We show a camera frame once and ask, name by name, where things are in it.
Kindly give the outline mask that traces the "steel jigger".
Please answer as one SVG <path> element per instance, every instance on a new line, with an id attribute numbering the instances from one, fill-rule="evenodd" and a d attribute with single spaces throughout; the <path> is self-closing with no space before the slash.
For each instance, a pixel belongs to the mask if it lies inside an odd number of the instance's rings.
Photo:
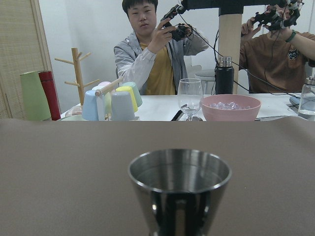
<path id="1" fill-rule="evenodd" d="M 131 161 L 128 175 L 149 235 L 205 236 L 232 176 L 220 157 L 195 149 L 163 149 Z"/>

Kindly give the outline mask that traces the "green plastic cup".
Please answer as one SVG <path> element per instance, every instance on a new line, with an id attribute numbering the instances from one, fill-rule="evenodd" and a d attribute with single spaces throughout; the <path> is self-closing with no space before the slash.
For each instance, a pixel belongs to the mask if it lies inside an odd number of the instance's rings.
<path id="1" fill-rule="evenodd" d="M 139 92 L 139 89 L 138 89 L 136 83 L 135 82 L 126 82 L 126 83 L 123 83 L 122 86 L 130 86 L 133 89 L 133 93 L 135 96 L 137 107 L 140 107 L 143 102 L 142 102 L 142 98 L 141 98 L 141 95 L 140 95 L 140 92 Z"/>

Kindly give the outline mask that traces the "grey plastic cup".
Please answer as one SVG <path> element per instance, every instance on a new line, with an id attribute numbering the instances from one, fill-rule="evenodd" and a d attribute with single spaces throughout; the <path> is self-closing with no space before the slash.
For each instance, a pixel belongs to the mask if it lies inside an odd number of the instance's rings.
<path id="1" fill-rule="evenodd" d="M 119 91 L 111 97 L 111 119 L 113 121 L 130 121 L 135 119 L 131 95 L 127 91 Z"/>

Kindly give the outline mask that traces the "blue plastic cup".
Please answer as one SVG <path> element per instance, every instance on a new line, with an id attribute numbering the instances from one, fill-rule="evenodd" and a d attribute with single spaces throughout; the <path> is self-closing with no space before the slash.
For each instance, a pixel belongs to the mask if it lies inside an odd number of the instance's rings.
<path id="1" fill-rule="evenodd" d="M 88 121 L 98 121 L 95 90 L 88 90 L 85 92 L 82 118 Z"/>

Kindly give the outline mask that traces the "wooden cup tree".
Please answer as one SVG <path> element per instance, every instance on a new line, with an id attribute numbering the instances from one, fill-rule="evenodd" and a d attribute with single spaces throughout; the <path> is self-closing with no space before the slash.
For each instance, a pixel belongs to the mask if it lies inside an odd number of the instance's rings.
<path id="1" fill-rule="evenodd" d="M 81 61 L 84 60 L 85 58 L 89 57 L 92 53 L 88 52 L 83 56 L 82 52 L 78 51 L 78 48 L 71 48 L 71 52 L 72 52 L 72 61 L 60 59 L 60 58 L 55 58 L 55 60 L 63 62 L 63 63 L 68 63 L 68 64 L 71 64 L 74 66 L 76 80 L 74 82 L 65 81 L 64 83 L 67 85 L 72 85 L 72 86 L 77 87 L 80 105 L 83 106 L 84 98 L 85 98 L 85 87 L 90 86 L 94 83 L 100 82 L 100 79 L 96 79 L 92 82 L 84 84 L 83 77 L 82 77 L 82 71 L 81 71 Z"/>

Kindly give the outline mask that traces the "wine glass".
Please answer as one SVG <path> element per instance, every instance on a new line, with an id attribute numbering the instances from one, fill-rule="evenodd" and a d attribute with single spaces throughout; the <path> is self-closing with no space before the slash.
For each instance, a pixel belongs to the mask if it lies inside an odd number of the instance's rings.
<path id="1" fill-rule="evenodd" d="M 200 79 L 186 78 L 179 81 L 178 105 L 187 115 L 187 121 L 192 121 L 193 116 L 200 110 L 200 100 L 203 98 L 203 88 Z"/>

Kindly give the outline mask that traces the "person in grey jacket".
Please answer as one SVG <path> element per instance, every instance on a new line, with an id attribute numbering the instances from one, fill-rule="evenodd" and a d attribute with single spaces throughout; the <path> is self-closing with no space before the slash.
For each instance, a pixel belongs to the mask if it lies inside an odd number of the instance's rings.
<path id="1" fill-rule="evenodd" d="M 116 74 L 134 82 L 141 95 L 175 95 L 179 81 L 188 77 L 185 56 L 208 49 L 209 41 L 196 28 L 185 24 L 185 36 L 172 37 L 169 19 L 157 21 L 156 0 L 125 0 L 122 7 L 133 29 L 114 47 Z"/>

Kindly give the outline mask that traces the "pink bowl with ice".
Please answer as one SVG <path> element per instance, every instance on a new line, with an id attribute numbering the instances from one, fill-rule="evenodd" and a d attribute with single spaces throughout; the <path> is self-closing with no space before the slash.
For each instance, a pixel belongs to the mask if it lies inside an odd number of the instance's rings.
<path id="1" fill-rule="evenodd" d="M 200 101 L 207 121 L 254 121 L 261 102 L 239 94 L 219 94 L 204 97 Z"/>

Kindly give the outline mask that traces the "black water bottle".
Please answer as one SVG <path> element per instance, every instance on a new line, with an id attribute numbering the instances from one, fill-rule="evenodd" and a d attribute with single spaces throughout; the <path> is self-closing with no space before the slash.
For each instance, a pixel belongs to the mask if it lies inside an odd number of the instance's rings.
<path id="1" fill-rule="evenodd" d="M 224 56 L 219 58 L 216 66 L 216 94 L 232 94 L 234 83 L 234 68 L 232 57 Z"/>

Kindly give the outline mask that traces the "red bottle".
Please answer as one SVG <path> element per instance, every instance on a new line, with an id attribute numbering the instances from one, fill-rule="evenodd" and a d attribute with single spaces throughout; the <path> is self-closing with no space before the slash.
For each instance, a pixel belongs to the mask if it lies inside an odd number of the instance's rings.
<path id="1" fill-rule="evenodd" d="M 53 74 L 51 71 L 41 71 L 38 74 L 47 98 L 51 119 L 59 120 L 61 114 Z"/>

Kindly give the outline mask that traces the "green bottle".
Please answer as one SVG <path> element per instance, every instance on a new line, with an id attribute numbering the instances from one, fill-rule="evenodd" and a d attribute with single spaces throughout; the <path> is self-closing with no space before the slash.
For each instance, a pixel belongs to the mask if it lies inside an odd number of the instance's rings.
<path id="1" fill-rule="evenodd" d="M 50 119 L 50 109 L 38 72 L 31 71 L 21 74 L 20 81 L 27 120 Z"/>

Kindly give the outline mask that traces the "person in brown shirt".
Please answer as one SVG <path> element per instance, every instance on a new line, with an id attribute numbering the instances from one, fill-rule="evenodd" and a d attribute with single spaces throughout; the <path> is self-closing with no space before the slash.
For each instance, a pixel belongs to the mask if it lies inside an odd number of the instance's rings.
<path id="1" fill-rule="evenodd" d="M 315 65 L 315 36 L 290 27 L 256 36 L 254 18 L 241 27 L 239 68 L 248 72 L 251 93 L 301 92 L 305 65 Z"/>

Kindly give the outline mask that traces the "small glass bottle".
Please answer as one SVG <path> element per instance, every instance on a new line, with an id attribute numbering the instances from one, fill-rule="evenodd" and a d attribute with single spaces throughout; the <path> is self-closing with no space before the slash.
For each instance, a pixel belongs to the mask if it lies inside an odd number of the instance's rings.
<path id="1" fill-rule="evenodd" d="M 308 77 L 302 87 L 298 116 L 314 121 L 315 120 L 315 78 Z"/>

